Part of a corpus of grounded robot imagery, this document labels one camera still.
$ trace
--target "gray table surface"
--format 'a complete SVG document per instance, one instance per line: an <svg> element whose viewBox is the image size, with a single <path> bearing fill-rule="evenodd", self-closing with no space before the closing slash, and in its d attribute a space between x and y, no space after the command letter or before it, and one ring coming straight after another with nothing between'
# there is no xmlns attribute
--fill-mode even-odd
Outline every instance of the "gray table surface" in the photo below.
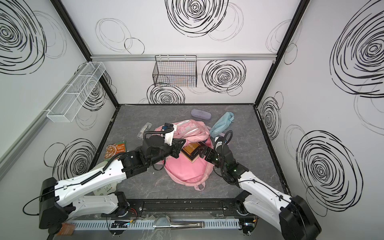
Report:
<svg viewBox="0 0 384 240"><path fill-rule="evenodd" d="M203 120L192 117L192 109L210 112L212 118ZM147 122L153 124L152 131L165 122L187 119L204 121L207 126L212 127L227 111L235 115L234 123L227 130L233 131L229 147L236 161L249 168L262 181L282 191L280 179L251 105L121 106L98 163L104 160L105 148L109 144L126 141L127 151L141 146L142 141L137 138L137 134ZM164 169L155 171L153 168L122 181L117 185L117 190L123 191L128 199L234 198L242 191L227 184L214 172L207 179L205 189L196 191L193 187L175 183Z"/></svg>

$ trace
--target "metal rail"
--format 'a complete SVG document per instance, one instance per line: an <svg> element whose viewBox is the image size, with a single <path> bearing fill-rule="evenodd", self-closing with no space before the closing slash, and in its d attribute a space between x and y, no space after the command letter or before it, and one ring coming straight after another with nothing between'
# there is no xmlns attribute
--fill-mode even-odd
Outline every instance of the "metal rail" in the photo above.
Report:
<svg viewBox="0 0 384 240"><path fill-rule="evenodd" d="M210 60L272 60L277 57L274 53L241 53L241 54L117 54L117 55L92 55L92 61L155 61L155 56L161 55L162 58L170 61L185 61L191 55L197 56L198 61Z"/></svg>

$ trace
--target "robotic arm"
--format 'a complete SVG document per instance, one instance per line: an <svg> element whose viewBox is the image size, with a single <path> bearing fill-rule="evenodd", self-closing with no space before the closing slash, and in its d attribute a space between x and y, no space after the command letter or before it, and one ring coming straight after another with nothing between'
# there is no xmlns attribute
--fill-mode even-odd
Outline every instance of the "robotic arm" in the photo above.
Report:
<svg viewBox="0 0 384 240"><path fill-rule="evenodd" d="M43 181L39 205L39 228L54 234L69 218L94 213L116 213L125 216L129 203L124 193L108 196L85 194L112 182L120 182L145 172L167 156L179 157L184 139L173 139L176 125L165 124L162 132L145 132L143 145L133 151L115 155L99 169L57 181L51 177ZM214 148L200 147L200 156L220 168L224 180L244 191L237 197L239 214L252 213L275 226L285 239L315 239L321 232L308 204L299 196L291 197L277 191L257 178L246 167L237 163L228 148L230 139L216 140Z"/></svg>

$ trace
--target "white wire basket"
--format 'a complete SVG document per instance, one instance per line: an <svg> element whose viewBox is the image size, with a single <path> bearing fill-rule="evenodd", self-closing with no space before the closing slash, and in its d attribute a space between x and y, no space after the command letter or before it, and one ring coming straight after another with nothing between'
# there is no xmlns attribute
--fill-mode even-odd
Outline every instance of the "white wire basket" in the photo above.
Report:
<svg viewBox="0 0 384 240"><path fill-rule="evenodd" d="M102 62L88 62L49 110L47 117L53 122L72 122L104 72Z"/></svg>

